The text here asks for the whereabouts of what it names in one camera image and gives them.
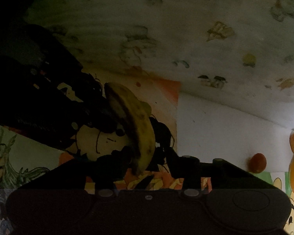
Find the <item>yellow cartoon bear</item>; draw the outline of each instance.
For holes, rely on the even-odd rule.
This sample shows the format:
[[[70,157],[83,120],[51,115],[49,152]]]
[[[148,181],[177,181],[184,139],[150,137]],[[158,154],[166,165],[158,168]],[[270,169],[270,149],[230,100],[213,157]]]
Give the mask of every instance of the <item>yellow cartoon bear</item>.
[[[276,178],[273,182],[273,185],[281,190],[282,189],[281,179]],[[288,218],[284,226],[284,230],[287,234],[294,235],[294,193],[293,192],[291,192],[290,201],[292,204],[292,209],[291,209],[290,217]]]

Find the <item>round button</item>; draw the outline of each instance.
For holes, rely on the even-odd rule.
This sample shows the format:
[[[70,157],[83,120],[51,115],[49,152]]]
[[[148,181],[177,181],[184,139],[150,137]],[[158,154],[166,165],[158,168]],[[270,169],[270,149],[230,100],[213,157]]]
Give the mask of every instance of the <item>round button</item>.
[[[78,130],[78,124],[76,122],[72,122],[71,126],[73,127],[74,130]]]
[[[279,189],[213,189],[206,199],[208,211],[229,228],[268,232],[284,227],[291,205]]]
[[[37,75],[37,70],[36,70],[35,68],[31,68],[31,69],[30,69],[30,73],[31,73],[32,75]]]
[[[199,195],[199,192],[196,189],[186,189],[184,194],[188,197],[196,197]]]
[[[260,211],[269,205],[269,198],[262,192],[244,190],[233,195],[234,204],[247,211]]]
[[[101,197],[111,197],[113,192],[110,189],[102,189],[98,192]]]

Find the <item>orange fruit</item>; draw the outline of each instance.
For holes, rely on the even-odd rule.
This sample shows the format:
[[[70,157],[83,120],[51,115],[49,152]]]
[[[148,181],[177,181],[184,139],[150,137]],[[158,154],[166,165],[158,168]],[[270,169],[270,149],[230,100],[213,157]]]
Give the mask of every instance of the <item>orange fruit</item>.
[[[248,160],[248,170],[252,173],[261,173],[265,170],[266,166],[266,157],[261,153],[255,154]]]

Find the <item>anime character drawing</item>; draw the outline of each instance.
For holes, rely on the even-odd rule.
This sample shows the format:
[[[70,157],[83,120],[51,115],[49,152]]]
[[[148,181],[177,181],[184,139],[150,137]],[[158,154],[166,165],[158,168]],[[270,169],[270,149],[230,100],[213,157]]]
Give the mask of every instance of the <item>anime character drawing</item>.
[[[0,235],[10,234],[11,224],[5,213],[5,202],[8,195],[16,188],[41,176],[49,171],[47,168],[38,167],[28,171],[23,168],[19,172],[15,171],[9,161],[9,154],[12,145],[15,143],[16,135],[9,139],[8,143],[2,142],[4,130],[0,132]]]

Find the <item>painted wall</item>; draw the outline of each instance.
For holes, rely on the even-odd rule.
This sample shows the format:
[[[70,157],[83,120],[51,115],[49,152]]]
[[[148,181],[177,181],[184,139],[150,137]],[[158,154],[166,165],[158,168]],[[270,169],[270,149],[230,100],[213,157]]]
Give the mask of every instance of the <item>painted wall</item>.
[[[86,68],[141,66],[294,127],[294,0],[36,0],[25,20]]]
[[[266,171],[282,172],[293,156],[290,129],[188,94],[179,96],[177,132],[178,154],[202,162],[223,158],[246,169],[248,158],[263,153]]]

